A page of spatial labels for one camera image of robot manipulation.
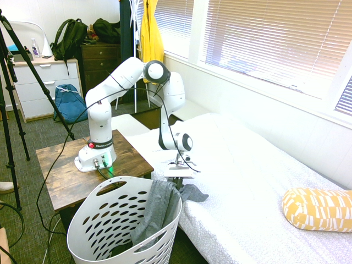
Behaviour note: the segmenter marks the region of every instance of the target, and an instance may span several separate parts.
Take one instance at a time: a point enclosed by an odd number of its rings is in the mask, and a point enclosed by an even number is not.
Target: yellow pillow
[[[300,229],[352,232],[352,191],[290,189],[282,198],[282,210]]]

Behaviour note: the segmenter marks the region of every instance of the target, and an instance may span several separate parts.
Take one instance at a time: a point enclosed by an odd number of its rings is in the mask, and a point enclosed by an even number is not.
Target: white bed sheet
[[[307,166],[235,120],[205,114],[177,122],[187,132],[200,170],[193,183],[209,194],[187,201],[179,224],[208,263],[352,263],[352,234],[300,230],[282,214],[281,199],[295,187],[340,190]],[[176,151],[158,146],[158,130],[127,137],[155,169],[163,171]]]

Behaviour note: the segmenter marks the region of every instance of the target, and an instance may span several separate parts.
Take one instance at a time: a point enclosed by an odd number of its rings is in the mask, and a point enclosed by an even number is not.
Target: window
[[[141,23],[144,13],[143,1],[137,17]],[[155,18],[158,23],[165,51],[188,58],[193,13],[193,0],[159,0]]]
[[[351,17],[347,0],[209,0],[201,61],[323,98]]]
[[[352,116],[352,78],[343,91],[335,110]]]

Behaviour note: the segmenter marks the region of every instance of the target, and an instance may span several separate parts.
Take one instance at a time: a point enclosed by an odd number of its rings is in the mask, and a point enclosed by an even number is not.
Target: backpack
[[[67,25],[62,40],[59,41],[62,30]],[[51,50],[54,54],[55,60],[65,61],[67,67],[67,60],[73,58],[77,49],[83,42],[87,35],[88,26],[82,23],[81,19],[68,19],[59,27],[55,41],[50,44]]]
[[[72,84],[61,84],[55,89],[55,105],[67,124],[75,122],[76,118],[86,109],[86,103]],[[81,115],[77,122],[88,118],[87,111]]]
[[[101,41],[109,44],[120,44],[120,22],[112,24],[102,18],[99,18],[93,24],[93,29],[95,34],[99,37]]]

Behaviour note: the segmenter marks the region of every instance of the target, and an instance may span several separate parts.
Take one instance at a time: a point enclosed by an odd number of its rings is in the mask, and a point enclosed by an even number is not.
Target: tripod leg
[[[2,123],[4,126],[7,156],[9,158],[9,163],[6,165],[6,168],[11,170],[13,187],[15,189],[16,205],[17,205],[17,209],[21,210],[22,208],[21,208],[21,203],[20,203],[20,196],[18,193],[17,178],[16,178],[16,172],[15,172],[15,163],[13,160],[10,132],[9,132],[9,126],[7,123],[6,110],[5,110],[5,100],[4,100],[4,94],[2,91],[1,82],[0,82],[0,109],[1,109],[1,115],[2,115]]]
[[[64,127],[66,128],[69,136],[71,137],[72,140],[75,140],[75,136],[72,133],[72,131],[70,130],[70,128],[67,126],[65,119],[63,118],[63,116],[61,115],[60,111],[57,109],[56,104],[54,103],[54,101],[52,100],[51,96],[50,96],[50,91],[47,89],[47,87],[45,87],[43,81],[40,79],[40,76],[38,75],[38,72],[36,71],[36,69],[34,68],[30,58],[28,57],[26,51],[24,50],[21,42],[19,41],[19,39],[17,38],[15,32],[13,31],[9,21],[3,16],[1,15],[1,9],[0,9],[0,21],[2,22],[2,24],[4,25],[7,33],[10,35],[12,41],[15,43],[15,45],[17,46],[18,51],[20,52],[20,54],[22,55],[22,57],[24,58],[24,60],[27,62],[28,67],[30,68],[30,70],[32,71],[35,79],[37,80],[38,84],[40,85],[41,89],[43,90],[44,94],[46,95],[46,97],[48,98],[50,104],[52,105],[52,107],[54,108],[55,112],[57,113],[57,115],[59,116],[62,124],[64,125]]]
[[[24,135],[26,133],[22,129],[21,120],[20,120],[20,117],[18,115],[18,110],[17,110],[17,106],[16,106],[16,101],[15,101],[15,98],[13,96],[13,90],[15,90],[15,87],[13,85],[11,85],[10,78],[9,78],[9,75],[8,75],[8,72],[7,72],[7,67],[6,67],[6,64],[5,64],[5,60],[6,60],[6,55],[5,54],[7,54],[7,53],[5,53],[5,50],[4,50],[4,47],[3,47],[4,43],[5,43],[5,41],[3,39],[3,35],[2,35],[1,29],[0,29],[0,66],[2,68],[2,72],[3,72],[3,75],[4,75],[5,82],[6,82],[6,90],[8,90],[8,92],[9,92],[11,103],[12,103],[12,107],[13,107],[13,111],[15,113],[17,126],[18,126],[18,130],[19,130],[18,134],[22,138],[23,148],[24,148],[24,151],[26,153],[26,159],[28,161],[30,161],[31,158],[29,157],[27,144],[26,144],[26,141],[24,139]]]

